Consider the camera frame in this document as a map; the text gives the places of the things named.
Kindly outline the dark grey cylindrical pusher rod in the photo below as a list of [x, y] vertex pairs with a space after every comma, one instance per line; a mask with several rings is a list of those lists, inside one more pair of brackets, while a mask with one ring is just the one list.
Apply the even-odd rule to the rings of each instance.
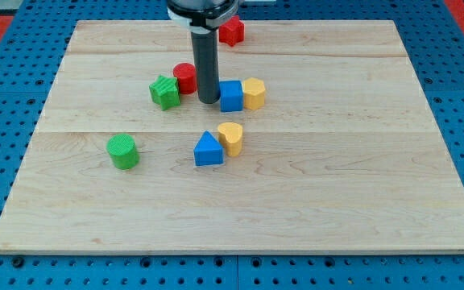
[[217, 31], [206, 34], [192, 32], [191, 40], [199, 100], [213, 104], [220, 97]]

